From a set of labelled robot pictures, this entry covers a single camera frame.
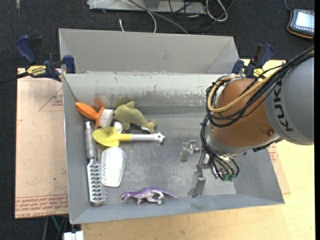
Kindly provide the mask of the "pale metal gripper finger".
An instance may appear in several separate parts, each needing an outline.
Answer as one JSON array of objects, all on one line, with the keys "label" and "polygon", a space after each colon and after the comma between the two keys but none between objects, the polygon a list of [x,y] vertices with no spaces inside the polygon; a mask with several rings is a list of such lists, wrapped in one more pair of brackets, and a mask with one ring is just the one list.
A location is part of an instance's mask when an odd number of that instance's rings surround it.
[{"label": "pale metal gripper finger", "polygon": [[207,178],[204,176],[203,171],[195,170],[192,176],[191,188],[188,191],[188,196],[195,198],[197,196],[202,196],[205,188]]},{"label": "pale metal gripper finger", "polygon": [[180,161],[181,162],[187,162],[189,159],[189,156],[194,153],[199,153],[200,148],[197,146],[197,140],[192,139],[189,141],[184,141],[182,143],[182,152],[180,153]]}]

